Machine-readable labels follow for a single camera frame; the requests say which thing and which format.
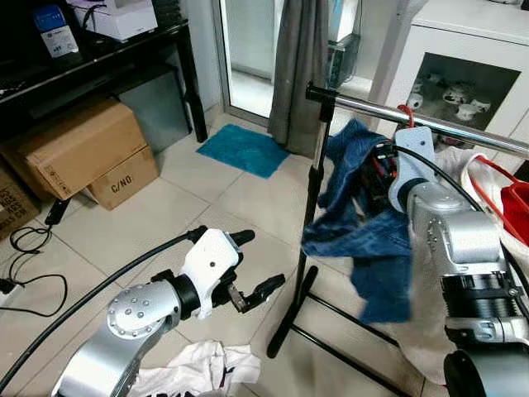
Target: door frame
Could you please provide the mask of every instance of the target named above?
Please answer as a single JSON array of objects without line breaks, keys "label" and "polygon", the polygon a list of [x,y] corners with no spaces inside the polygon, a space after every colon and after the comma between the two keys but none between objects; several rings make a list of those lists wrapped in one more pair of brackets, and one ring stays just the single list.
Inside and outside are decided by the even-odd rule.
[{"label": "door frame", "polygon": [[226,20],[226,0],[211,0],[213,10],[213,25],[215,28],[215,40],[217,42],[218,65],[221,72],[222,105],[224,112],[235,117],[253,122],[259,126],[268,127],[268,118],[249,112],[242,108],[231,105],[230,82],[231,68],[228,67],[229,52],[226,52],[227,27],[223,23]]}]

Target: gray curtain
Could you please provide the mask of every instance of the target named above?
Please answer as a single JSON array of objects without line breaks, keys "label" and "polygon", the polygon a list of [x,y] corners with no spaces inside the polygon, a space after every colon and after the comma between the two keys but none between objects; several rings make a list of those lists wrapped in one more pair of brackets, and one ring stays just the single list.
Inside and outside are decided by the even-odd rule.
[{"label": "gray curtain", "polygon": [[284,0],[275,61],[269,133],[286,150],[312,158],[319,105],[305,99],[309,81],[325,84],[327,0]]}]

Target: metal clothes rack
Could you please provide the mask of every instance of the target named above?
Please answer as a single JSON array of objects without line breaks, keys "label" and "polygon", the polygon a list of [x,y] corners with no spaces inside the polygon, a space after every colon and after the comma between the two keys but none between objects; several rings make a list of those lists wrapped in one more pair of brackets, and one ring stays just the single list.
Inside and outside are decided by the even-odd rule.
[{"label": "metal clothes rack", "polygon": [[[363,113],[369,116],[374,116],[390,122],[401,122],[406,123],[408,121],[408,115],[400,112],[394,108],[388,108],[380,106],[375,103],[364,101],[358,98],[347,97],[341,95],[336,91],[327,90],[324,88],[318,88],[309,83],[306,90],[306,98],[315,102],[319,102],[322,107],[320,110],[320,126],[319,135],[317,140],[316,153],[312,162],[312,167],[308,174],[308,197],[307,207],[305,210],[305,219],[303,227],[307,226],[314,219],[314,213],[317,205],[317,197],[320,193],[323,179],[323,159],[324,150],[326,147],[327,138],[329,136],[329,127],[331,125],[332,117],[334,114],[335,107],[343,108],[346,110],[354,110],[359,113]],[[529,159],[529,144],[515,141],[510,138],[497,136],[488,132],[482,132],[473,128],[462,127],[458,124],[444,122],[442,120],[427,117],[423,115],[415,116],[416,126],[430,127],[434,132],[449,136],[452,138],[473,143],[479,146],[489,147],[498,151],[502,151],[511,155],[516,155],[521,158]],[[353,357],[344,355],[337,351],[334,347],[326,344],[321,339],[312,335],[310,332],[300,328],[294,324],[299,310],[303,306],[305,298],[310,298],[319,304],[323,305],[327,309],[334,311],[341,315],[343,318],[355,323],[359,327],[371,332],[376,337],[380,337],[387,343],[390,343],[398,347],[397,341],[386,335],[379,330],[372,328],[369,325],[363,324],[360,320],[346,313],[345,311],[337,308],[335,305],[330,304],[321,297],[315,295],[310,291],[314,280],[316,279],[318,268],[311,266],[307,274],[305,274],[305,265],[307,263],[307,256],[300,249],[298,259],[298,272],[296,276],[296,288],[294,291],[293,301],[285,314],[283,321],[279,325],[278,330],[272,337],[268,349],[267,356],[274,358],[277,356],[279,349],[281,348],[284,339],[287,337],[288,331],[293,330],[299,335],[305,337],[308,341],[315,343],[326,352],[332,354],[334,357],[343,361],[345,364],[353,367],[362,374],[368,376],[371,380],[374,380],[379,385],[382,385],[386,389],[390,390],[396,395],[403,397],[410,397],[408,393],[400,390],[391,380],[386,379],[374,369],[366,366],[361,361],[356,360]]]}]

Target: electrical outlet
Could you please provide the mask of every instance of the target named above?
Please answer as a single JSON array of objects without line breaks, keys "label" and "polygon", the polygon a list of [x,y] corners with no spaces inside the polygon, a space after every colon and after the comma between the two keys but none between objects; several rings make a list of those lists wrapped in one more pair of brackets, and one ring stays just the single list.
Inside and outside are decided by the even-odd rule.
[{"label": "electrical outlet", "polygon": [[[11,306],[12,301],[18,294],[20,294],[21,291],[21,285],[15,285],[15,288],[13,288],[9,294],[4,294],[3,292],[0,292],[0,308],[9,308]],[[2,313],[4,312],[5,310],[0,310],[0,316],[2,316]]]}]

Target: white cup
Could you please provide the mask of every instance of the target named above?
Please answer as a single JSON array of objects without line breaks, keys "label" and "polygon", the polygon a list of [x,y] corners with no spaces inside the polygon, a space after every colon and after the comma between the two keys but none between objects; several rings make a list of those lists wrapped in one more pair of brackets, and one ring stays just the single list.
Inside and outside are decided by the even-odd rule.
[{"label": "white cup", "polygon": [[474,118],[474,115],[479,112],[479,109],[470,103],[463,103],[457,108],[455,116],[464,122],[469,122]]},{"label": "white cup", "polygon": [[486,113],[490,110],[490,101],[485,98],[474,98],[470,104],[474,105],[480,113]]},{"label": "white cup", "polygon": [[417,110],[422,106],[422,95],[419,93],[410,93],[407,97],[406,104],[412,110]]},{"label": "white cup", "polygon": [[463,84],[454,84],[443,93],[443,101],[452,105],[468,102],[468,89]]}]

